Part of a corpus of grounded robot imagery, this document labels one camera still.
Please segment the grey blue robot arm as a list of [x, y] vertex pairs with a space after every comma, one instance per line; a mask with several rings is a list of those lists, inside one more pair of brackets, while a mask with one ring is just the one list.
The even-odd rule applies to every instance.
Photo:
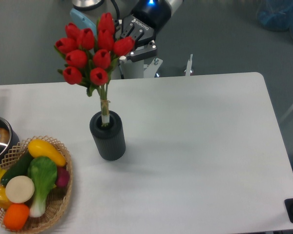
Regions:
[[132, 37], [133, 49], [120, 62], [138, 62], [157, 55], [156, 36], [170, 20], [182, 0], [140, 0], [131, 12], [122, 19], [120, 38]]

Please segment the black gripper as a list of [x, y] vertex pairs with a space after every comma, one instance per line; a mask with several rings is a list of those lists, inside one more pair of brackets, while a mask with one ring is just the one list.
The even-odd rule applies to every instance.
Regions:
[[171, 18], [171, 6], [166, 0], [140, 0], [131, 10], [130, 14], [121, 19], [114, 20], [114, 40], [131, 37], [135, 47], [125, 56], [120, 56], [119, 62], [138, 62], [157, 56], [155, 44], [156, 34]]

